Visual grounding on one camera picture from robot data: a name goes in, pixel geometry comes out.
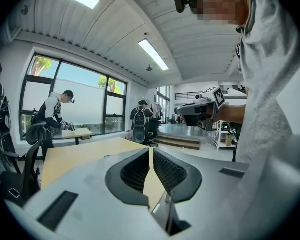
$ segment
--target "black backpack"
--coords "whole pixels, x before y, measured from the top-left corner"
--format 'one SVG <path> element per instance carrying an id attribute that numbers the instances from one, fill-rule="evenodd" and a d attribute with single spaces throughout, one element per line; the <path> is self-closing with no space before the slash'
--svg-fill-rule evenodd
<path id="1" fill-rule="evenodd" d="M 140 109 L 139 107 L 136 107 L 136 113 L 133 118 L 134 126 L 144 126 L 146 124 L 146 116 L 145 116 L 145 110 L 146 108 L 144 107 L 143 109 Z"/>
<path id="2" fill-rule="evenodd" d="M 5 95 L 4 88 L 0 91 L 0 137 L 1 140 L 10 133 L 11 120 L 9 102 Z"/>

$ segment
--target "tabletop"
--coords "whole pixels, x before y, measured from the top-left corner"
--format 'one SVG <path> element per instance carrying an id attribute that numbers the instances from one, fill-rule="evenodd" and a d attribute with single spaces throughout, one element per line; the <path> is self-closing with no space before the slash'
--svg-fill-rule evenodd
<path id="1" fill-rule="evenodd" d="M 149 198 L 149 210 L 152 212 L 165 193 L 165 188 L 154 170 L 154 149 L 124 138 L 116 137 L 88 144 L 49 148 L 43 166 L 42 188 L 46 188 L 77 166 L 97 161 L 107 155 L 143 148 L 150 149 L 150 170 L 145 179 L 143 193 Z"/>
<path id="2" fill-rule="evenodd" d="M 75 139 L 85 136 L 91 136 L 93 133 L 89 131 L 87 128 L 79 128 L 75 129 L 75 131 L 71 130 L 62 130 L 62 139 Z"/>

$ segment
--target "mesh panel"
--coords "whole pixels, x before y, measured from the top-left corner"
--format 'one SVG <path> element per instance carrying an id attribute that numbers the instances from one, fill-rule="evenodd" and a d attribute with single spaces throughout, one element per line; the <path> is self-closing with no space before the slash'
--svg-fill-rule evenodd
<path id="1" fill-rule="evenodd" d="M 129 187 L 144 192 L 145 180 L 150 170 L 149 153 L 145 153 L 136 160 L 127 164 L 120 173 L 121 179 Z"/>
<path id="2" fill-rule="evenodd" d="M 156 151 L 154 151 L 153 165 L 155 173 L 168 193 L 187 177 L 187 171 L 185 169 Z"/>

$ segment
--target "hand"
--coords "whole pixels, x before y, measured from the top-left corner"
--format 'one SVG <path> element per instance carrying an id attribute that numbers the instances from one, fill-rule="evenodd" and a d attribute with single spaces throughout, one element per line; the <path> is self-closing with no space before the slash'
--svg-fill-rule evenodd
<path id="1" fill-rule="evenodd" d="M 76 128 L 75 128 L 75 126 L 74 126 L 74 124 L 72 122 L 69 123 L 69 129 L 68 130 L 72 131 L 72 132 L 74 132 L 76 130 Z"/>
<path id="2" fill-rule="evenodd" d="M 69 130 L 69 126 L 67 124 L 62 124 L 61 130 L 67 131 L 67 130 Z"/>

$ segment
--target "wooden board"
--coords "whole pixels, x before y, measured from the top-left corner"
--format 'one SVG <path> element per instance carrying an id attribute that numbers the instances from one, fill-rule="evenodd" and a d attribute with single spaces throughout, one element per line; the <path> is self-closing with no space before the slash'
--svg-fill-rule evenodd
<path id="1" fill-rule="evenodd" d="M 200 150 L 200 144 L 198 144 L 198 143 L 189 143 L 189 142 L 184 142 L 181 140 L 172 140 L 172 139 L 168 139 L 168 138 L 161 138 L 161 136 L 158 136 L 154 141 L 156 143 L 170 145 L 170 146 L 179 147 L 179 148 L 185 148 L 185 149 L 190 149 L 190 150 Z"/>
<path id="2" fill-rule="evenodd" d="M 97 161 L 107 155 L 117 155 L 143 148 L 149 147 L 119 137 L 88 144 L 49 148 L 43 166 L 42 188 L 46 188 L 77 166 Z M 154 171 L 153 161 L 154 149 L 150 147 L 150 171 L 145 179 L 143 191 L 149 198 L 150 212 L 155 209 L 165 192 Z"/>
<path id="3" fill-rule="evenodd" d="M 62 130 L 62 139 L 75 139 L 80 137 L 91 136 L 93 133 L 89 131 L 87 128 L 79 128 L 75 129 L 75 131 L 71 130 Z"/>

